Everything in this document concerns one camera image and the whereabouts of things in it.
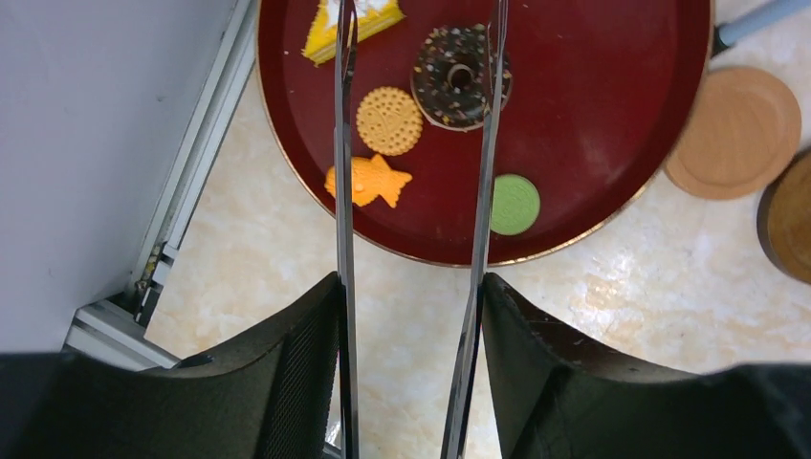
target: green macaron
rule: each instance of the green macaron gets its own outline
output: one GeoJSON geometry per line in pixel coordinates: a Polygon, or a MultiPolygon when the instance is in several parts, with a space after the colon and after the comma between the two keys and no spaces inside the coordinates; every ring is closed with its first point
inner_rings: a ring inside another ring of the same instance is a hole
{"type": "Polygon", "coordinates": [[[540,195],[529,180],[515,174],[499,175],[493,183],[490,230],[516,236],[528,230],[540,214],[540,195]]]}

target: wooden coaster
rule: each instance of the wooden coaster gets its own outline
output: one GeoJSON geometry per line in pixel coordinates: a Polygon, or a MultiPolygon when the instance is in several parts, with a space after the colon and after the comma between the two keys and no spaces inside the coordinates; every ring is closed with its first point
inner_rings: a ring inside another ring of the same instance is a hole
{"type": "Polygon", "coordinates": [[[789,275],[811,284],[811,150],[763,193],[757,234],[766,255],[789,275]]]}
{"type": "Polygon", "coordinates": [[[665,171],[687,193],[733,199],[771,183],[800,144],[800,105],[762,70],[709,74],[665,171]]]}

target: chocolate donut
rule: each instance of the chocolate donut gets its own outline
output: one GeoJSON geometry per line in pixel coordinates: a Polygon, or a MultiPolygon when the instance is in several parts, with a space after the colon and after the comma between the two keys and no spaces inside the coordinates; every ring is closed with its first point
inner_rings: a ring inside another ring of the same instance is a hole
{"type": "MultiPolygon", "coordinates": [[[[434,29],[420,49],[411,71],[411,93],[431,124],[453,131],[470,131],[484,122],[486,99],[482,81],[487,29],[434,29]]],[[[502,109],[513,87],[510,61],[504,56],[502,109]]]]}

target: blue handle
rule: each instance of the blue handle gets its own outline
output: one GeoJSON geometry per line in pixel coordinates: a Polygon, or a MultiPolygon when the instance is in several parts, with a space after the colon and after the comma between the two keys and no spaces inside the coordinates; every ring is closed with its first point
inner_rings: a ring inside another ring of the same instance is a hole
{"type": "Polygon", "coordinates": [[[718,29],[718,37],[725,46],[733,46],[744,36],[768,27],[808,6],[811,6],[811,0],[773,0],[721,26],[718,29]]]}

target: cake slice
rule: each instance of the cake slice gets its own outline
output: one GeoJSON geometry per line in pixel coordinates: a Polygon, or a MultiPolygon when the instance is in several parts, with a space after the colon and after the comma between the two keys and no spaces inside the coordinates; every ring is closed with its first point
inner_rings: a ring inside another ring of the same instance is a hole
{"type": "MultiPolygon", "coordinates": [[[[316,63],[322,64],[335,57],[335,41],[338,35],[339,0],[320,0],[318,13],[302,54],[316,63]]],[[[397,5],[397,0],[356,0],[358,12],[358,41],[374,35],[385,28],[400,22],[405,16],[397,5]]]]}

